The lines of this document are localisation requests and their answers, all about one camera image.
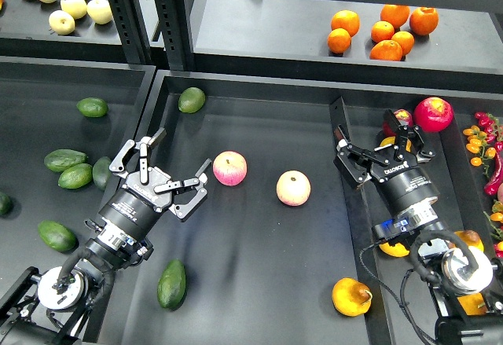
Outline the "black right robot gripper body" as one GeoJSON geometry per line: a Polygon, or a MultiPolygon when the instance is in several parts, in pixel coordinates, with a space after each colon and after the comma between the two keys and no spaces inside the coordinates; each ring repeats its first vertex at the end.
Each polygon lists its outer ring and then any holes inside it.
{"type": "Polygon", "coordinates": [[[372,166],[372,180],[392,217],[419,203],[433,204],[439,192],[417,161],[393,161],[388,166],[372,166]]]}

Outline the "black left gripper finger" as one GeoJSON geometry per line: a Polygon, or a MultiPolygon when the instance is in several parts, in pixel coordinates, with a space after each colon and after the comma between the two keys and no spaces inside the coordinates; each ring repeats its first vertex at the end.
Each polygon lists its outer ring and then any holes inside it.
{"type": "Polygon", "coordinates": [[[149,182],[149,159],[152,150],[164,139],[167,132],[161,127],[154,135],[144,136],[139,141],[127,140],[110,163],[108,169],[115,176],[127,178],[130,172],[127,164],[136,153],[139,155],[138,173],[142,185],[149,182]]]}
{"type": "Polygon", "coordinates": [[[159,185],[155,185],[153,192],[157,196],[154,210],[159,213],[170,211],[181,222],[185,222],[193,212],[207,199],[208,177],[207,169],[211,166],[211,159],[206,159],[195,175],[185,180],[171,178],[159,185]],[[176,196],[192,193],[193,196],[185,203],[177,203],[176,196]]]}

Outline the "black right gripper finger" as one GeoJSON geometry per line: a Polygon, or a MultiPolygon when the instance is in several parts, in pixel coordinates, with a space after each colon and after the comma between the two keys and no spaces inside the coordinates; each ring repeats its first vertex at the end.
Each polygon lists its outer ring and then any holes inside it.
{"type": "Polygon", "coordinates": [[[372,179],[370,170],[374,164],[380,167],[390,165],[390,160],[384,156],[353,145],[341,125],[335,128],[333,135],[336,143],[334,164],[353,189],[372,179]]]}
{"type": "Polygon", "coordinates": [[[415,152],[414,155],[418,163],[427,163],[436,156],[423,130],[418,125],[413,124],[411,127],[399,126],[395,131],[395,143],[393,144],[395,160],[405,160],[407,152],[406,142],[408,140],[412,142],[412,151],[415,152]]]}

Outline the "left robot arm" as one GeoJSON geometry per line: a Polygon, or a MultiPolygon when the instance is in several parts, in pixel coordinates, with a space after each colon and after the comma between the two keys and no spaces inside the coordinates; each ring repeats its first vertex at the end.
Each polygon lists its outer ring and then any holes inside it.
{"type": "Polygon", "coordinates": [[[81,344],[89,316],[112,293],[116,271],[150,257],[147,236],[160,217],[172,212],[185,221],[207,198],[205,160],[195,175],[174,180],[149,162],[165,129],[140,141],[128,140],[109,170],[123,179],[103,208],[100,222],[86,225],[96,236],[77,248],[62,266],[40,273],[27,268],[1,299],[3,344],[81,344]]]}

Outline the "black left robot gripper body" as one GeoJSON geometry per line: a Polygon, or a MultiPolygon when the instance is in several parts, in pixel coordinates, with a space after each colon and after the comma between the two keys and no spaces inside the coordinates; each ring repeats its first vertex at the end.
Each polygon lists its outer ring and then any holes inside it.
{"type": "Polygon", "coordinates": [[[131,173],[98,214],[128,237],[143,240],[173,204],[172,193],[154,191],[156,186],[170,181],[171,176],[158,167],[149,168],[149,182],[146,185],[141,183],[139,172],[131,173]]]}

